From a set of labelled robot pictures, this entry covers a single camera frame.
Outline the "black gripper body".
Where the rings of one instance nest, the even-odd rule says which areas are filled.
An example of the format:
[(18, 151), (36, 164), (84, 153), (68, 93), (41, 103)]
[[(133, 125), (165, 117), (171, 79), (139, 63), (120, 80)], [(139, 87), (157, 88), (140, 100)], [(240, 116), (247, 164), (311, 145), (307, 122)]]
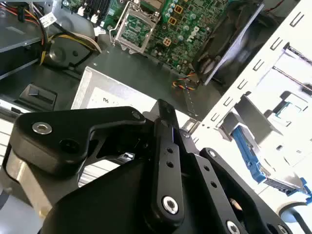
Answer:
[(218, 219), (177, 159), (135, 160), (63, 197), (43, 234), (217, 234)]

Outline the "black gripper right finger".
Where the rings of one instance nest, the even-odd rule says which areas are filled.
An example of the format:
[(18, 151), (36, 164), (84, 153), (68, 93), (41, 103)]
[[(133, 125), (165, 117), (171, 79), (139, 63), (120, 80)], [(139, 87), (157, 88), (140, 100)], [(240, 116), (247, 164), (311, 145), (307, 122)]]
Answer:
[(213, 149), (199, 151), (179, 130), (187, 169), (195, 177), (212, 213), (215, 234), (290, 234), (284, 221)]

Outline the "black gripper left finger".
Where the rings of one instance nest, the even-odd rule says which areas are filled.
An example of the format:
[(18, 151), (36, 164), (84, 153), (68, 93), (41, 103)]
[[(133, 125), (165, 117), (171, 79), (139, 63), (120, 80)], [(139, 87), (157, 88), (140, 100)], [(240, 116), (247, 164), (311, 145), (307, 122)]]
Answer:
[(128, 162), (180, 161), (175, 109), (163, 100), (156, 109), (155, 120), (129, 106), (21, 115), (9, 140), (9, 175), (49, 214), (66, 195)]

